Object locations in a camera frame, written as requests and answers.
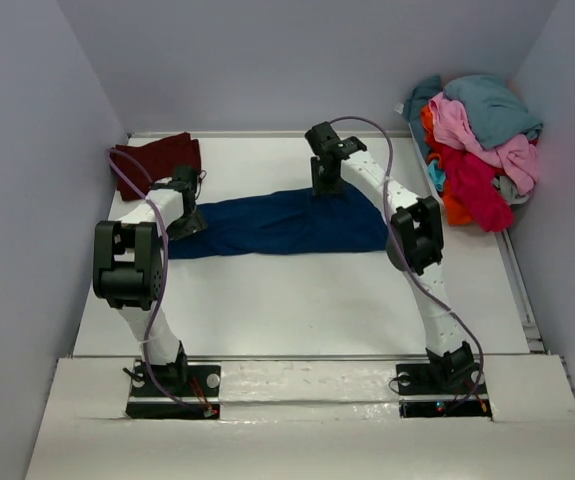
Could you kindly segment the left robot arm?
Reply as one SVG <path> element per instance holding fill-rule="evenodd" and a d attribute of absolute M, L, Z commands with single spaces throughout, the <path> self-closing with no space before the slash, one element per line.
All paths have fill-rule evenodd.
<path fill-rule="evenodd" d="M 169 243 L 207 227 L 196 205 L 202 176 L 193 167 L 176 167 L 128 213 L 99 222 L 94 231 L 93 292 L 126 321 L 146 379 L 167 396 L 188 383 L 187 355 L 162 308 Z"/>

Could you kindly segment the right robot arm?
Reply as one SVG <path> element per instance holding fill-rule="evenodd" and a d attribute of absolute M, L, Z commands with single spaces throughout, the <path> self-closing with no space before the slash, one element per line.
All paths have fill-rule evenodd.
<path fill-rule="evenodd" d="M 336 120 L 319 123 L 304 138 L 311 151 L 311 177 L 316 195 L 339 194 L 356 187 L 382 216 L 388 231 L 386 252 L 405 276 L 425 332 L 428 361 L 414 372 L 406 366 L 397 376 L 404 387 L 429 388 L 462 399 L 483 383 L 483 351 L 473 332 L 449 306 L 443 272 L 444 236 L 438 201 L 421 197 L 393 177 L 395 150 L 385 136 L 387 163 L 381 166 L 355 136 L 341 138 Z"/>

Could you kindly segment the navy blue t shirt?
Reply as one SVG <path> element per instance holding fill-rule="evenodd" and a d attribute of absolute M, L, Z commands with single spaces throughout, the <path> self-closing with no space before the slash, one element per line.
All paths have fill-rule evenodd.
<path fill-rule="evenodd" d="M 378 208 L 356 187 L 315 196 L 309 188 L 205 203 L 207 228 L 169 242 L 171 260 L 246 254 L 382 251 L 388 231 Z"/>

